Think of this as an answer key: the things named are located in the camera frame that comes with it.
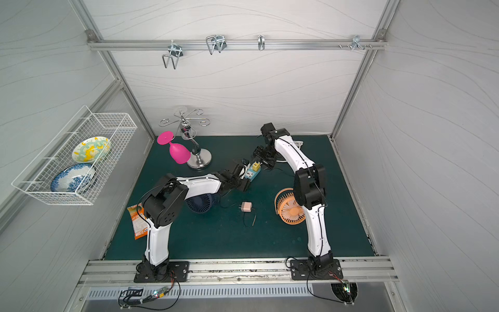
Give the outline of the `yellow USB plug adapter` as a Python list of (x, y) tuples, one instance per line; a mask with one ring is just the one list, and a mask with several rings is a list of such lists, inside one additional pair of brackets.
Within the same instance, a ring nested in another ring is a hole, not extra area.
[(258, 172), (261, 169), (261, 163), (260, 162), (254, 162), (252, 165), (252, 170), (254, 172)]

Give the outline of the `light blue power strip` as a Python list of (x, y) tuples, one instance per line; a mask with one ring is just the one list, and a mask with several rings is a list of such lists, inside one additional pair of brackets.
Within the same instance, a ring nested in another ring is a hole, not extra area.
[(258, 167), (256, 170), (253, 168), (253, 166), (248, 167), (244, 174), (244, 178), (249, 179), (250, 181), (253, 181), (256, 176), (260, 173), (261, 167)]

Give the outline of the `pink USB plug adapter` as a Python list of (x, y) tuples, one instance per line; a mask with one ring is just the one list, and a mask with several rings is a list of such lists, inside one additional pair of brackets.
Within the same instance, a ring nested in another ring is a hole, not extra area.
[(252, 210), (253, 210), (253, 204), (252, 204), (252, 202), (246, 202), (246, 201), (244, 201), (243, 203), (241, 203), (240, 210), (243, 213), (251, 213)]

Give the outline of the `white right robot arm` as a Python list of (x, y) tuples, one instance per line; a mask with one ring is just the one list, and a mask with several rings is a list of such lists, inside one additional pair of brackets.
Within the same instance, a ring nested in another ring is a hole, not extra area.
[(294, 173), (294, 197), (305, 213), (308, 275), (318, 280), (343, 279), (343, 270), (339, 260), (334, 258), (327, 239), (324, 217), (327, 207), (325, 167), (310, 160), (297, 147), (286, 129), (276, 129), (272, 123), (266, 123), (261, 128), (261, 135), (266, 146), (257, 147), (253, 155), (270, 170), (275, 167), (277, 156), (280, 155)]

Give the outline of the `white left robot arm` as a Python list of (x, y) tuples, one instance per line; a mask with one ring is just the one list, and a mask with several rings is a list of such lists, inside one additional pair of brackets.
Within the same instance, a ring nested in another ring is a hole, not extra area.
[(136, 266), (135, 283), (185, 282), (190, 263), (172, 261), (168, 249), (170, 230), (184, 206), (205, 213), (218, 204), (223, 195), (244, 188), (246, 166), (191, 178), (173, 174), (163, 176), (139, 201), (148, 226), (147, 245), (142, 261)]

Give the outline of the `navy blue desk fan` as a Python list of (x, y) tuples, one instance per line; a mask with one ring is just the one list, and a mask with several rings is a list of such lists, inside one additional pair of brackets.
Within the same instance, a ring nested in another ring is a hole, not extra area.
[(192, 212), (204, 214), (207, 213), (212, 206), (219, 203), (219, 196), (217, 194), (201, 194), (186, 199), (185, 203)]

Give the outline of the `chrome glass holder stand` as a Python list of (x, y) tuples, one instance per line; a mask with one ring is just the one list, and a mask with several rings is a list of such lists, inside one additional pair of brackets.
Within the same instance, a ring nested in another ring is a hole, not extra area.
[(183, 140), (192, 143), (190, 159), (187, 165), (193, 170), (202, 170), (211, 163), (212, 155), (207, 149), (201, 148), (195, 137), (197, 131), (193, 128), (192, 122), (198, 121), (201, 127), (207, 127), (211, 121), (208, 118), (201, 117), (204, 113), (203, 109), (187, 109), (186, 107), (178, 107), (174, 113), (174, 120), (171, 118), (163, 118), (158, 122), (159, 127), (167, 127), (178, 123), (178, 130)]

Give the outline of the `magenta plastic wine glass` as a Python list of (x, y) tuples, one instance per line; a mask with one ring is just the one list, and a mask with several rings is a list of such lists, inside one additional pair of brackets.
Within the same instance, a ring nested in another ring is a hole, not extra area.
[(174, 143), (175, 135), (171, 131), (161, 133), (157, 138), (157, 143), (161, 146), (168, 145), (172, 159), (180, 165), (187, 163), (191, 158), (191, 152), (182, 144)]

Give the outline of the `small flat metal hook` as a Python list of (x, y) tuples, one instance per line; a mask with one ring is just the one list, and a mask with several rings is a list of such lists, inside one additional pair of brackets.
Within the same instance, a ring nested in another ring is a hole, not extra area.
[(257, 45), (259, 51), (265, 50), (265, 37), (263, 35), (259, 35), (257, 38)]

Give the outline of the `looped metal hook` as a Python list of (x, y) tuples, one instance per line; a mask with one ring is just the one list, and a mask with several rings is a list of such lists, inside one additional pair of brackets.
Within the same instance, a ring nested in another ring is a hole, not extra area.
[(223, 35), (208, 36), (205, 39), (205, 42), (211, 55), (213, 55), (215, 51), (221, 53), (227, 47), (226, 39)]

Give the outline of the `double prong metal hook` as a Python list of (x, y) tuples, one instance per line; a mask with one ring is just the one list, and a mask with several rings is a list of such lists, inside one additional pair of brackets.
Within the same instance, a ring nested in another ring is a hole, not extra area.
[(165, 68), (170, 65), (174, 70), (177, 69), (180, 58), (183, 56), (183, 48), (174, 42), (167, 48), (167, 53), (162, 55), (162, 61)]

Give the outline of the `blue white patterned plate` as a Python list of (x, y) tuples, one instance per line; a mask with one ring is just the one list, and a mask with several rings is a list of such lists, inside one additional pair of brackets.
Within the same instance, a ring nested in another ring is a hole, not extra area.
[(52, 192), (84, 192), (96, 178), (96, 169), (87, 163), (68, 167), (51, 182)]

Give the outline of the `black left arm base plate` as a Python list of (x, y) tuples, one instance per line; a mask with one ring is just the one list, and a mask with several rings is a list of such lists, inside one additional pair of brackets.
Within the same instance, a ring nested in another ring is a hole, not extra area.
[(154, 266), (147, 260), (136, 266), (135, 283), (185, 282), (189, 273), (188, 261), (165, 261)]

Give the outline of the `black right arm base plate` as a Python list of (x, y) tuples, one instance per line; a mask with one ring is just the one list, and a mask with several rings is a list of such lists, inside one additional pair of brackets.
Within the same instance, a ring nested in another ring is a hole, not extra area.
[(323, 262), (309, 257), (296, 259), (289, 257), (285, 265), (291, 272), (294, 281), (305, 280), (343, 280), (343, 269), (338, 259), (327, 259)]

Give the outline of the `aluminium front frame rail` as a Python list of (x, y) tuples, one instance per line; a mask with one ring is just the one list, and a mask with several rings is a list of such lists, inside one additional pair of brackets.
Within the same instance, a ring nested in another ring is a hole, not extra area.
[[(79, 287), (134, 285), (139, 261), (89, 261)], [(243, 285), (298, 282), (398, 282), (388, 257), (339, 257), (321, 273), (311, 273), (306, 260), (284, 258), (190, 259), (170, 263), (175, 275), (187, 285)]]

